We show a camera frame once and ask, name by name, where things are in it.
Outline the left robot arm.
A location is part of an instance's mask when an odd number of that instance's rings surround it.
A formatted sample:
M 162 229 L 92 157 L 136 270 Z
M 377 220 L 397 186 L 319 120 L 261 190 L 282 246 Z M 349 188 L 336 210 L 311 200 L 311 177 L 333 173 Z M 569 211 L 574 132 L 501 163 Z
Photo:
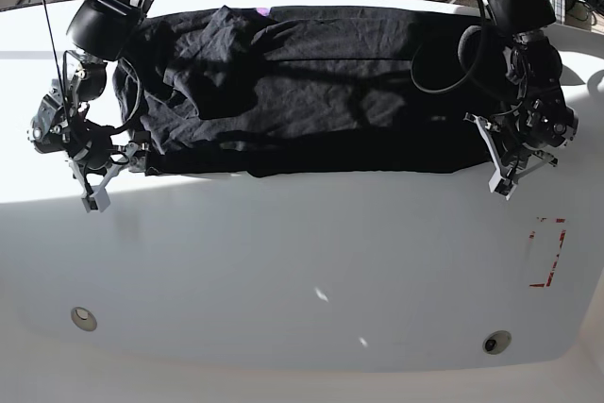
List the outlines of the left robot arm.
M 556 15 L 549 0 L 482 0 L 500 36 L 507 79 L 517 88 L 508 109 L 484 118 L 467 114 L 491 155 L 495 171 L 489 189 L 512 196 L 520 178 L 557 165 L 551 149 L 573 141 L 577 114 L 566 105 L 560 79 L 562 60 L 545 35 Z

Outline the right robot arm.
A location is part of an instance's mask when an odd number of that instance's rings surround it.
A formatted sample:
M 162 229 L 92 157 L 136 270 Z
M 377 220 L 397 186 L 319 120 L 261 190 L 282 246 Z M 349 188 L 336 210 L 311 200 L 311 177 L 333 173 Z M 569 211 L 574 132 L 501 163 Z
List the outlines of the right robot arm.
M 125 145 L 112 141 L 133 127 L 137 107 L 120 126 L 100 126 L 87 113 L 106 87 L 108 63 L 122 59 L 154 1 L 84 0 L 67 29 L 75 49 L 54 56 L 57 76 L 30 122 L 28 139 L 39 153 L 66 155 L 86 211 L 104 211 L 110 204 L 109 182 L 146 157 L 145 134 L 135 134 Z

